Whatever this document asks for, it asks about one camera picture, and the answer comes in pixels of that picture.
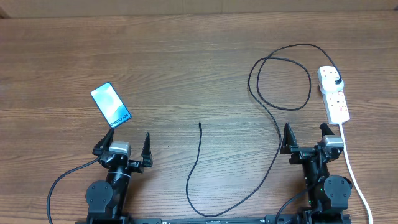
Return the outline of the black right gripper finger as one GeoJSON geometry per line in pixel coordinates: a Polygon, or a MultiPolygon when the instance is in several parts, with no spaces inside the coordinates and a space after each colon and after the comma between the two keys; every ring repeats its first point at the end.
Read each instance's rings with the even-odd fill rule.
{"type": "Polygon", "coordinates": [[[293,129],[289,123],[284,125],[284,136],[280,149],[281,154],[291,154],[299,148],[293,129]]]}
{"type": "Polygon", "coordinates": [[[334,132],[329,128],[329,126],[326,123],[322,123],[320,125],[320,129],[322,132],[322,136],[334,135],[334,132]]]}

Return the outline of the blue Samsung Galaxy smartphone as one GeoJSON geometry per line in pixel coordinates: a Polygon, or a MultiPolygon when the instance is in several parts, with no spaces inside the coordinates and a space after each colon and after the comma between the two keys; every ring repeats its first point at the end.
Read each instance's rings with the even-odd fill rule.
{"type": "Polygon", "coordinates": [[[94,89],[90,95],[111,128],[117,128],[132,118],[132,114],[110,82],[94,89]]]}

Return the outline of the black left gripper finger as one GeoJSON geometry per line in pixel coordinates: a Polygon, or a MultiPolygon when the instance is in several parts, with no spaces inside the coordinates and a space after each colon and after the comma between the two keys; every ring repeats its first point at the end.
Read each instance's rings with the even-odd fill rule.
{"type": "Polygon", "coordinates": [[[114,128],[110,128],[107,134],[94,146],[93,152],[108,151],[113,142],[114,128]]]}
{"type": "Polygon", "coordinates": [[[153,159],[152,159],[152,153],[150,149],[150,133],[146,132],[146,138],[144,141],[144,146],[142,149],[142,165],[144,167],[152,167],[153,166],[153,159]]]}

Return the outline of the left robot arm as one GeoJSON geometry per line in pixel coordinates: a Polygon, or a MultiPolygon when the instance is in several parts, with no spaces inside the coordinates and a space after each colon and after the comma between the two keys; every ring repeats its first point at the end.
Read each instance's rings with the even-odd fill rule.
{"type": "Polygon", "coordinates": [[[105,180],[93,182],[86,190],[87,223],[134,223],[133,217],[124,212],[131,176],[153,166],[150,133],[146,133],[141,161],[130,158],[128,142],[115,141],[113,136],[114,129],[111,128],[93,148],[93,155],[108,173],[105,180]]]}

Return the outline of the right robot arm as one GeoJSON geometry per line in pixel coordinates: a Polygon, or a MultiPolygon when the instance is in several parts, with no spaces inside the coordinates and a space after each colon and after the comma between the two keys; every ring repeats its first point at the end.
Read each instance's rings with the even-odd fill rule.
{"type": "Polygon", "coordinates": [[[313,147],[300,147],[290,124],[284,126],[281,154],[289,154],[289,163],[303,168],[306,189],[286,202],[278,211],[276,223],[350,223],[348,208],[352,182],[346,177],[330,175],[327,164],[339,158],[344,142],[326,123],[320,125],[322,138],[313,147]],[[309,206],[295,215],[281,217],[284,208],[301,196],[308,195],[309,206]]]}

